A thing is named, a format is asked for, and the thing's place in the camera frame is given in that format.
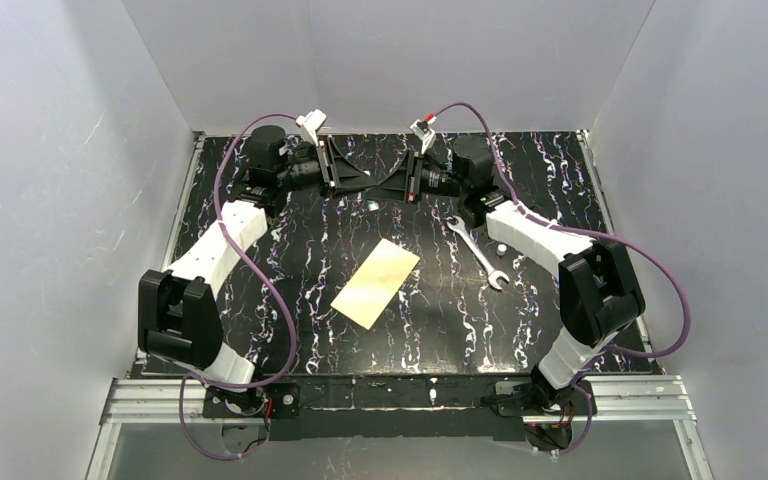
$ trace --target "cable connector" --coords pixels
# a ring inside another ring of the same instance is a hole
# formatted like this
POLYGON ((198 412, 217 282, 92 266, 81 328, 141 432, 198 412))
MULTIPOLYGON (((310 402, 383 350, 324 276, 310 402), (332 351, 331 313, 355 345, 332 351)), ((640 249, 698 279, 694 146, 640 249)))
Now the cable connector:
POLYGON ((322 128, 323 124, 325 124, 325 118, 325 114, 319 109, 304 116, 300 115, 299 118, 296 119, 296 125, 298 125, 302 131, 302 140, 319 147, 319 142, 316 139, 316 132, 322 128))
POLYGON ((425 155, 425 152, 434 145, 434 140, 437 138, 436 132, 430 127, 435 120, 437 117, 432 113, 425 117, 425 120, 417 120, 411 125, 411 131, 422 141, 422 149, 420 150, 422 155, 425 155))

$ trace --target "beige paper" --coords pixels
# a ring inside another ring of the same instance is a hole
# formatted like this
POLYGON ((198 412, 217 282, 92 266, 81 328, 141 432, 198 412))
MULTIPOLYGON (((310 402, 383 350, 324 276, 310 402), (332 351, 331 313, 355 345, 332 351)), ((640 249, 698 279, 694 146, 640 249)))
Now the beige paper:
POLYGON ((369 330, 417 262, 416 255, 382 239, 331 306, 369 330))

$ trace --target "white wall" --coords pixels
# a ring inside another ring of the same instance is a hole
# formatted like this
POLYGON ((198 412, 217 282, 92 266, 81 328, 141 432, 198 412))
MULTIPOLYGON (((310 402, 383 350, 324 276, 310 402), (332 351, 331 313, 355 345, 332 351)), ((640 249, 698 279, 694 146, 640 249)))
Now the white wall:
MULTIPOLYGON (((197 130, 319 107, 405 132, 451 102, 499 130, 589 128, 653 0, 125 0, 197 130)), ((446 130, 477 130, 468 112, 446 130)))
MULTIPOLYGON (((718 478, 768 478, 768 2, 658 0, 593 129, 621 234, 690 292, 680 373, 718 478)), ((642 272, 654 343, 674 295, 642 272)))
POLYGON ((0 0, 0 478, 83 478, 191 150, 119 0, 0 0))

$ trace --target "black marble tabletop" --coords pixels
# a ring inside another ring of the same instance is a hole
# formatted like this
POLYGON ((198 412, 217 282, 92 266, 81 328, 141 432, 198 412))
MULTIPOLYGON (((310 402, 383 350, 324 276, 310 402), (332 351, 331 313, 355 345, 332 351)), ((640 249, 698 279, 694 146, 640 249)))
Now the black marble tabletop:
MULTIPOLYGON (((434 146, 446 158, 458 134, 442 134, 434 146)), ((604 222, 573 132, 499 133, 495 141, 519 197, 559 223, 604 231, 604 222)), ((383 179, 407 148, 410 135, 337 135, 347 158, 383 179)), ((214 221, 211 189, 228 137, 205 141, 175 247, 180 257, 214 221)), ((237 148, 226 188, 246 158, 237 148)), ((557 284, 546 270, 496 242, 476 236, 511 284, 488 288, 484 272, 465 245, 443 224, 454 201, 426 197, 418 206, 372 204, 361 195, 325 201, 314 191, 290 194, 287 207, 249 255, 272 279, 298 322, 297 374, 479 374, 526 372, 551 347, 560 328, 557 284), (372 329, 331 308, 360 264, 386 238, 417 254, 419 263, 372 329)), ((218 294, 226 341, 264 374, 288 355, 288 332, 274 300, 241 266, 218 294)), ((632 326, 617 343, 642 350, 632 326)), ((149 359, 144 374, 169 372, 149 359)), ((601 372, 650 372, 646 360, 610 354, 601 372)))

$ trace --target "open-end wrench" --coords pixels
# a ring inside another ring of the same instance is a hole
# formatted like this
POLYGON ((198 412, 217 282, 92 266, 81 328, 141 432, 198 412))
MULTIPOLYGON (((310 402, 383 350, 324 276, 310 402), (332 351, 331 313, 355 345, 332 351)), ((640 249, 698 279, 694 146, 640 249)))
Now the open-end wrench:
POLYGON ((472 237, 469 236, 469 232, 467 232, 461 217, 455 215, 454 217, 447 218, 446 226, 448 226, 451 231, 457 233, 458 236, 463 239, 464 243, 466 243, 466 246, 472 250, 473 254, 475 254, 478 263, 480 263, 481 266, 484 267, 484 271, 487 272, 487 283, 489 283, 491 287, 496 290, 501 290, 502 286, 499 285, 499 279, 504 280, 505 283, 511 283, 511 279, 508 278, 508 275, 501 270, 496 270, 493 265, 490 264, 490 260, 487 260, 487 257, 484 256, 484 252, 482 252, 481 249, 478 248, 478 245, 472 241, 472 237))

